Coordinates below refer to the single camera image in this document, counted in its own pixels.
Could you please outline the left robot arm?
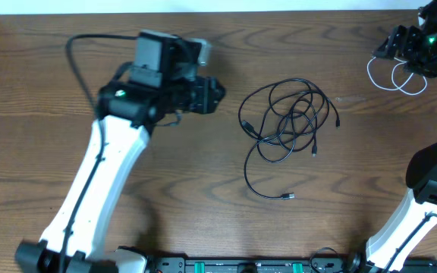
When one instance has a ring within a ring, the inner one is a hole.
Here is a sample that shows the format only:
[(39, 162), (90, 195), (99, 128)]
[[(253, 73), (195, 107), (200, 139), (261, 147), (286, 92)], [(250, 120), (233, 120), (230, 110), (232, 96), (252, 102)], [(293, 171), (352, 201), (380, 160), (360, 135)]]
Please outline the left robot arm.
[(105, 251), (105, 237), (125, 182), (152, 132), (168, 114), (213, 113), (225, 96), (214, 77), (201, 77), (211, 44), (143, 30), (133, 61), (121, 64), (97, 96), (85, 156), (56, 216), (35, 242), (15, 253), (24, 272), (143, 272), (146, 257), (130, 247)]

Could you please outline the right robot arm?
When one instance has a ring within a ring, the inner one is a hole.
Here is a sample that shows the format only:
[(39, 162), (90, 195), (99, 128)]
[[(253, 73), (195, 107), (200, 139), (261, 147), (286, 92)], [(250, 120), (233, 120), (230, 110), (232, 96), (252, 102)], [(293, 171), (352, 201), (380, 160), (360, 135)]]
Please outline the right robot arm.
[[(396, 60), (424, 80), (437, 77), (437, 0), (418, 10), (417, 27), (396, 26), (373, 52)], [(407, 166), (407, 192), (379, 232), (354, 253), (347, 272), (422, 272), (407, 261), (410, 252), (437, 225), (437, 142), (416, 152)]]

